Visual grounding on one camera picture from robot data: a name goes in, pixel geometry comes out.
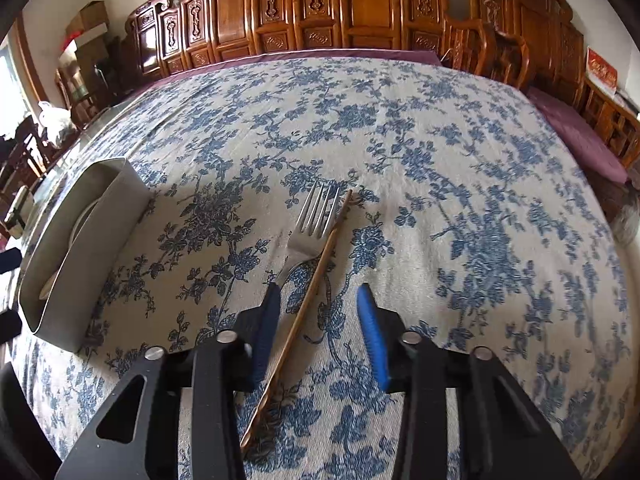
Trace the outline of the silver metal fork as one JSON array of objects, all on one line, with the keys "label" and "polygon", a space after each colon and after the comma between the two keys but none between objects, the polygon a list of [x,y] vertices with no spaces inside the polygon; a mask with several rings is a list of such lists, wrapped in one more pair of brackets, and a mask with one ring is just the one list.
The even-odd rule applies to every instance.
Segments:
[{"label": "silver metal fork", "polygon": [[295,268],[321,255],[337,218],[337,204],[334,185],[314,182],[286,242],[285,260],[276,277],[280,288]]}]

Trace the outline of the red sign card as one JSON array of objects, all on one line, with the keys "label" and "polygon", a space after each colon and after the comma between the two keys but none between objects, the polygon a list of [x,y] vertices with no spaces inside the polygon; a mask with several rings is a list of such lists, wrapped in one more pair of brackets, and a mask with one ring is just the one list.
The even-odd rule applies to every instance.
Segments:
[{"label": "red sign card", "polygon": [[587,48],[586,76],[602,92],[614,96],[617,91],[617,70],[599,53]]}]

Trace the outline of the cardboard boxes stack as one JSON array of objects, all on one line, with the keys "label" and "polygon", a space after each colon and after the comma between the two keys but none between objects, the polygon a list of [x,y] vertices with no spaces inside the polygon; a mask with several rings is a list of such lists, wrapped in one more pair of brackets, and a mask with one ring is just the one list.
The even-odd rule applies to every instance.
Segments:
[{"label": "cardboard boxes stack", "polygon": [[109,24],[105,2],[93,0],[65,29],[55,82],[78,122],[88,122],[116,98],[114,66],[106,42]]}]

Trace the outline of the carved wooden bench back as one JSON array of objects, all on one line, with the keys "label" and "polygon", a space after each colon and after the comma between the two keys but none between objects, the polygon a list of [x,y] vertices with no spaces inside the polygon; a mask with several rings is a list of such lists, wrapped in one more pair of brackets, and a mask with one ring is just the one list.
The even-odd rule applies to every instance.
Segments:
[{"label": "carved wooden bench back", "polygon": [[137,80],[310,49],[442,52],[449,0],[148,0],[122,43]]}]

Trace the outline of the carved wooden chair right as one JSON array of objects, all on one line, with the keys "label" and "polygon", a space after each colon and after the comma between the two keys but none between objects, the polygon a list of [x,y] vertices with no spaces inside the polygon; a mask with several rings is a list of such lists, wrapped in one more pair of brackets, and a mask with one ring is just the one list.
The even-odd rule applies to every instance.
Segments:
[{"label": "carved wooden chair right", "polygon": [[528,50],[534,87],[574,107],[626,168],[639,159],[639,119],[586,76],[584,35],[566,0],[469,0],[470,17]]}]

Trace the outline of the blue floral tablecloth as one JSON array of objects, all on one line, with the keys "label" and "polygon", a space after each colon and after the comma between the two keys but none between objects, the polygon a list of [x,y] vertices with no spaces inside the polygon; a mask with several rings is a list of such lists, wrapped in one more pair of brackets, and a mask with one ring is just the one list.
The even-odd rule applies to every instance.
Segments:
[{"label": "blue floral tablecloth", "polygon": [[124,158],[148,209],[75,352],[32,335],[11,359],[65,457],[145,350],[189,349],[262,299],[309,191],[352,191],[283,371],[252,479],[387,479],[401,416],[378,388],[356,297],[448,350],[503,360],[586,479],[634,422],[639,324],[582,170],[525,96],[443,67],[289,58],[149,88],[68,160]]}]

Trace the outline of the grey metal tray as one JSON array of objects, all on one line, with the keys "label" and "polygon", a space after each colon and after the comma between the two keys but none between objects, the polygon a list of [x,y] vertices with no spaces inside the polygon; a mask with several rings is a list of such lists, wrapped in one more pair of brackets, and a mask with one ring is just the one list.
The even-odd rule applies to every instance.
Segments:
[{"label": "grey metal tray", "polygon": [[34,336],[69,352],[80,349],[108,274],[150,198],[124,158],[95,162],[65,192],[18,291]]}]

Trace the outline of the dark brown wooden chopstick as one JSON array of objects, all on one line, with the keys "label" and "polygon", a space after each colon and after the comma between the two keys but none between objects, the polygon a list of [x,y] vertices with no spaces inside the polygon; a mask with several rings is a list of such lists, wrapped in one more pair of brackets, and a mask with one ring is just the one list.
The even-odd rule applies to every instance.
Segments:
[{"label": "dark brown wooden chopstick", "polygon": [[252,414],[252,416],[250,416],[250,420],[248,421],[247,427],[245,428],[244,434],[242,435],[242,438],[240,440],[240,449],[243,455],[246,455],[248,453],[248,451],[250,450],[250,446],[256,440],[257,434],[260,429],[260,424],[262,423],[262,418],[267,411],[267,406],[277,390],[278,381],[280,379],[284,363],[288,358],[291,349],[294,347],[295,341],[298,337],[300,326],[302,326],[304,322],[306,311],[311,305],[311,301],[314,300],[314,296],[316,296],[316,293],[318,292],[321,280],[323,278],[323,275],[326,273],[326,268],[328,267],[330,258],[333,254],[338,237],[338,232],[340,232],[341,225],[344,220],[344,214],[350,200],[352,199],[352,191],[348,191],[345,197],[340,200],[340,189],[337,188],[336,190],[338,194],[337,218],[329,234],[328,240],[326,241],[326,246],[324,246],[323,248],[323,252],[320,256],[309,260],[295,268],[288,277],[290,278],[292,273],[304,264],[317,260],[314,274],[312,274],[310,283],[306,288],[305,296],[300,303],[294,320],[292,322],[281,322],[277,327],[276,348],[271,351],[269,357],[269,364],[266,371],[265,388],[262,392],[262,396],[257,402],[254,413]]}]

